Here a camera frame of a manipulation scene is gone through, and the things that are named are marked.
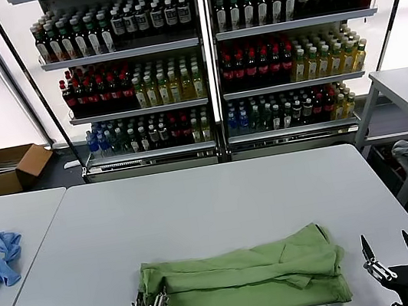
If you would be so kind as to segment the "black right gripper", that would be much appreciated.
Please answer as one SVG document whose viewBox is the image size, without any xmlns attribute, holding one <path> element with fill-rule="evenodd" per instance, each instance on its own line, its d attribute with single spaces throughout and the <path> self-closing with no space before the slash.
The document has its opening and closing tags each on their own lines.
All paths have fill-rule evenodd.
<svg viewBox="0 0 408 306">
<path fill-rule="evenodd" d="M 408 233 L 404 230 L 401 233 L 408 248 Z M 368 274 L 378 280 L 384 288 L 396 292 L 401 304 L 408 304 L 408 265 L 388 268 L 376 259 L 365 236 L 361 235 L 360 241 L 365 258 L 364 268 Z"/>
</svg>

